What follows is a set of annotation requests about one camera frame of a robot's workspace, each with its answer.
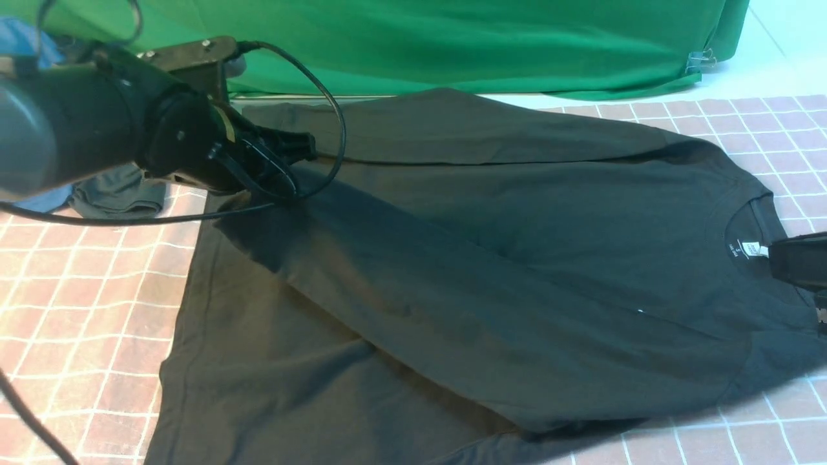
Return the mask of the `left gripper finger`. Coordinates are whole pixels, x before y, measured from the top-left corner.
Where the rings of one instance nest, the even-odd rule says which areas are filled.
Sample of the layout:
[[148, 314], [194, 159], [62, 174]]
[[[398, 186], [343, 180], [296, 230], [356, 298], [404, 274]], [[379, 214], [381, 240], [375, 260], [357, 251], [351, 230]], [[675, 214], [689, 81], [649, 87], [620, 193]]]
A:
[[246, 186], [254, 193], [272, 200], [294, 200], [299, 197], [298, 182], [289, 165], [272, 153], [249, 151], [243, 165]]
[[257, 129], [257, 132], [266, 150], [287, 163], [314, 161], [318, 158], [316, 140], [308, 132], [277, 129]]

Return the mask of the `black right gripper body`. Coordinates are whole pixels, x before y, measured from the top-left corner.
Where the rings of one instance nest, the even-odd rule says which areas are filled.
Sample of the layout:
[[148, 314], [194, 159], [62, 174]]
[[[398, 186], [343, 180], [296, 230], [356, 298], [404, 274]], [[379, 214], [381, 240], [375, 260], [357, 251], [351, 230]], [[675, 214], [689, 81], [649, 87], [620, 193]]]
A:
[[826, 235], [805, 234], [768, 247], [771, 275], [798, 288], [826, 287]]

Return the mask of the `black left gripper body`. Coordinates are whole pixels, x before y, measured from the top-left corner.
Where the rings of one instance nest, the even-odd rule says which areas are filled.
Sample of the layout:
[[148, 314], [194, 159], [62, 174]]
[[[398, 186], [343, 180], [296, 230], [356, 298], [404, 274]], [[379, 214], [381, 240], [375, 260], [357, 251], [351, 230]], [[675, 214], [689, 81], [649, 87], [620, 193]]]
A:
[[216, 194], [247, 187], [221, 159], [240, 162], [244, 150], [231, 141], [230, 126], [203, 92], [175, 92], [151, 107], [143, 171], [148, 178], [183, 183]]

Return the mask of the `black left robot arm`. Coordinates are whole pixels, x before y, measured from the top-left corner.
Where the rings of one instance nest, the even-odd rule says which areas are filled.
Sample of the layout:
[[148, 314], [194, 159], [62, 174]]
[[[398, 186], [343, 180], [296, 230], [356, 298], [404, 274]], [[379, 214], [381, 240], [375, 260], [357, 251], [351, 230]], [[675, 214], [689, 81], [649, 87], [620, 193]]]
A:
[[291, 171], [316, 155], [308, 133], [264, 129], [229, 102], [225, 65], [254, 44], [230, 36], [134, 55], [92, 43], [41, 70], [2, 57], [2, 199], [12, 202], [122, 165], [216, 194], [300, 193]]

